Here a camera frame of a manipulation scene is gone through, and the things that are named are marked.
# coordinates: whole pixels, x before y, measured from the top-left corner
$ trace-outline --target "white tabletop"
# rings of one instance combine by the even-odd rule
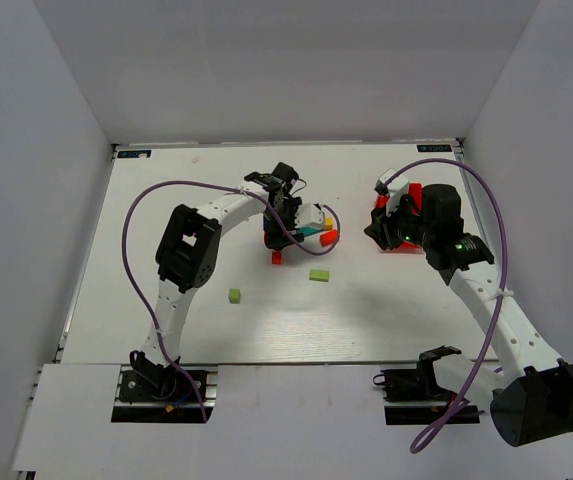
[[[377,365],[220,367],[206,425],[111,423],[119,369],[46,365],[13,468],[39,480],[573,478],[573,435],[513,448],[488,416],[411,455],[423,426],[386,425]]]
[[[283,265],[274,266],[263,245],[261,216],[229,232],[215,274],[190,309],[182,362],[413,361],[444,344],[475,357],[482,332],[424,255],[382,253],[363,233],[377,178],[390,167],[425,157],[414,145],[340,144],[160,148],[150,158],[116,159],[62,362],[127,363],[129,352],[146,337],[150,319],[120,257],[124,216],[138,193],[170,179],[237,186],[246,174],[270,172],[280,161],[308,182],[301,192],[304,202],[327,203],[337,211],[341,241],[324,257],[288,247]],[[462,196],[466,230],[477,233],[457,168],[422,166],[407,176],[425,185],[454,185]],[[154,255],[171,211],[217,196],[174,186],[140,204],[129,233],[129,258],[151,301],[157,295]],[[306,244],[321,248],[316,237]],[[330,282],[309,281],[311,268],[329,270]],[[231,287],[241,290],[241,304],[228,302]],[[489,358],[496,357],[491,352]]]

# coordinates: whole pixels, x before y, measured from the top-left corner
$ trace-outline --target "small green cube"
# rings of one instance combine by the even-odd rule
[[[328,270],[315,270],[311,268],[308,279],[314,282],[327,282],[330,279],[330,272]]]
[[[231,288],[228,290],[228,301],[230,303],[239,303],[242,300],[242,292],[239,288]]]

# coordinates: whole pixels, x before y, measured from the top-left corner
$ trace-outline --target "red block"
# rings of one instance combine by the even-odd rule
[[[419,245],[415,245],[413,243],[404,242],[396,250],[416,250],[418,248],[422,248]]]
[[[330,232],[326,232],[319,236],[319,243],[322,244],[322,247],[327,247],[328,245],[332,245],[337,241],[337,230],[331,230]]]
[[[413,197],[417,208],[422,209],[422,184],[421,183],[411,183],[408,185],[408,194]]]
[[[388,197],[386,195],[377,195],[377,200],[375,200],[375,208],[385,207],[386,202],[388,202]]]
[[[281,265],[282,264],[282,252],[273,252],[272,256],[273,265]]]

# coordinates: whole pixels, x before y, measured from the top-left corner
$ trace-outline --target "black mounting bracket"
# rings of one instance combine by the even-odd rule
[[[155,364],[146,358],[144,352],[135,350],[130,353],[132,370],[122,374],[119,388],[119,399],[122,402],[142,403],[155,401],[168,401],[172,403],[187,395],[187,399],[194,399],[193,388],[186,377],[172,366]],[[205,370],[190,370],[190,376],[199,382],[202,398],[205,395]]]
[[[173,210],[155,254],[159,278],[170,280],[186,293],[204,285],[215,271],[222,226],[196,208],[179,205]],[[195,237],[191,245],[184,237]]]
[[[439,347],[420,355],[416,368],[382,370],[373,383],[384,389],[386,425],[428,425],[441,417],[455,398],[455,392],[443,389],[435,381],[433,362],[447,355],[461,353],[453,347]],[[437,402],[418,406],[417,402]],[[449,424],[478,424],[477,406],[467,405]]]

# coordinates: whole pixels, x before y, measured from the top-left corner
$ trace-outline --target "white wall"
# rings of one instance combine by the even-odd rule
[[[465,135],[537,0],[35,0],[114,143]]]
[[[30,0],[0,0],[0,478],[53,358],[108,141]]]
[[[466,147],[505,214],[510,284],[573,362],[573,2],[539,5]]]

